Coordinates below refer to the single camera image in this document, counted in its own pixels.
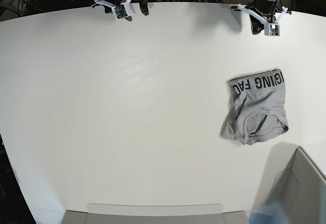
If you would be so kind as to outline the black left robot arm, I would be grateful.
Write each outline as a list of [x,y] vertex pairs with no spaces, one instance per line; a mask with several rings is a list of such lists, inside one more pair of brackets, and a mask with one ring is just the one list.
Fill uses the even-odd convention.
[[280,36],[280,21],[292,11],[281,4],[281,0],[253,0],[247,5],[237,5],[237,10],[250,16],[253,35],[263,32],[266,36]]

